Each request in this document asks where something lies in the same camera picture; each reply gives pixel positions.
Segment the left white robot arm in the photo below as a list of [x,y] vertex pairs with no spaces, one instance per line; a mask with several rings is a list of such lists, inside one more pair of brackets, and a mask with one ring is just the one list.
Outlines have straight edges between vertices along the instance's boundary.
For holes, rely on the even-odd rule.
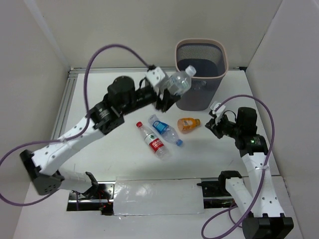
[[149,104],[166,112],[182,96],[181,90],[171,82],[165,83],[159,90],[146,78],[143,82],[146,85],[136,89],[132,78],[117,77],[107,88],[103,100],[57,142],[47,143],[34,152],[24,150],[20,154],[39,195],[49,195],[59,189],[81,193],[88,199],[98,194],[99,184],[92,173],[64,171],[61,166],[80,150],[122,125],[125,115]]

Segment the clear unlabelled plastic bottle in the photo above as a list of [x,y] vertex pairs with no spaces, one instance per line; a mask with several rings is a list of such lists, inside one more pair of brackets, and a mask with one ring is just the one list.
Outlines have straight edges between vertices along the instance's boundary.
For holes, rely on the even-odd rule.
[[192,80],[191,89],[194,91],[210,91],[211,85],[208,81],[203,80]]

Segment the blue label water bottle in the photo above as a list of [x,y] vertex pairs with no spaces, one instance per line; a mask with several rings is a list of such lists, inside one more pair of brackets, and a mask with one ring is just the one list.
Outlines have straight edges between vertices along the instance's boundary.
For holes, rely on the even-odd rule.
[[196,74],[196,69],[193,66],[189,65],[186,67],[185,70],[181,71],[180,73],[181,88],[185,91],[191,89],[191,81],[194,80],[193,77]]

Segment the wide clear labelled bottle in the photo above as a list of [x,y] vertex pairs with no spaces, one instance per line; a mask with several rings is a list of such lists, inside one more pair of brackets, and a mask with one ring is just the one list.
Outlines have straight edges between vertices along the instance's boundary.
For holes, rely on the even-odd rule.
[[183,90],[181,88],[181,73],[175,72],[172,74],[165,82],[162,87],[162,90],[164,92],[165,89],[167,89],[172,95],[180,95],[182,96],[184,93],[186,93],[188,90]]

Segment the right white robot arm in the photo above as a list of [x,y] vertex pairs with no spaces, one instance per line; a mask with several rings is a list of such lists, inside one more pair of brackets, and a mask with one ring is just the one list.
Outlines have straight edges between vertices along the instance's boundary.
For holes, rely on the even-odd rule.
[[265,138],[257,134],[257,113],[253,108],[238,109],[234,122],[225,114],[225,106],[216,103],[209,114],[212,119],[206,128],[221,139],[235,140],[241,159],[247,169],[250,189],[237,171],[222,171],[217,189],[222,195],[231,195],[242,215],[239,225],[247,239],[284,239],[294,228],[287,217],[274,188],[267,156]]

